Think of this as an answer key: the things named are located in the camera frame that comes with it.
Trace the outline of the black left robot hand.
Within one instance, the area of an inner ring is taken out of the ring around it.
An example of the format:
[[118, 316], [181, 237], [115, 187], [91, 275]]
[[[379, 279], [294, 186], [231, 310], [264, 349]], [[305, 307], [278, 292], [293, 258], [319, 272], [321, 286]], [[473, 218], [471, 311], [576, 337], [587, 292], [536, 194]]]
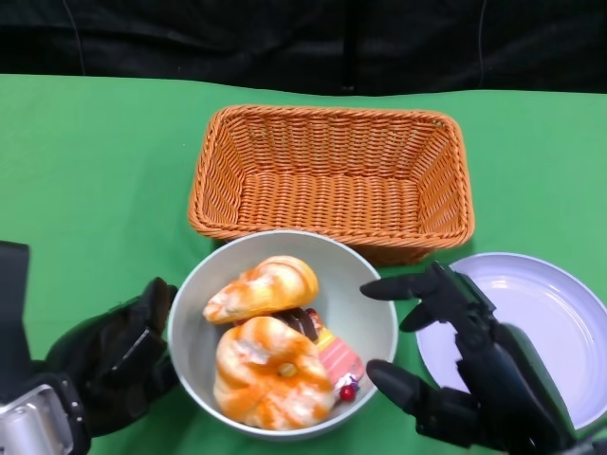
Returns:
[[178, 382], [162, 338], [177, 287], [151, 280], [141, 295], [59, 338], [47, 365], [70, 377], [94, 437], [130, 426]]

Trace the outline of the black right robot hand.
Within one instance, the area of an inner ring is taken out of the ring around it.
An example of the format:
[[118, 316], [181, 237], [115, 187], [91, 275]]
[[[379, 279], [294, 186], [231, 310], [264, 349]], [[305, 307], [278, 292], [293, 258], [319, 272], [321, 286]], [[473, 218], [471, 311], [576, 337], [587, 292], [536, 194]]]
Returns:
[[440, 263], [424, 271], [364, 284], [374, 300], [417, 298], [400, 324], [417, 332], [435, 322], [455, 330], [457, 371], [466, 391], [436, 389], [384, 360], [366, 372], [377, 389], [415, 419], [418, 434], [460, 447], [484, 446], [509, 454], [592, 454], [577, 439], [547, 369], [525, 333], [494, 317], [494, 304], [468, 276]]

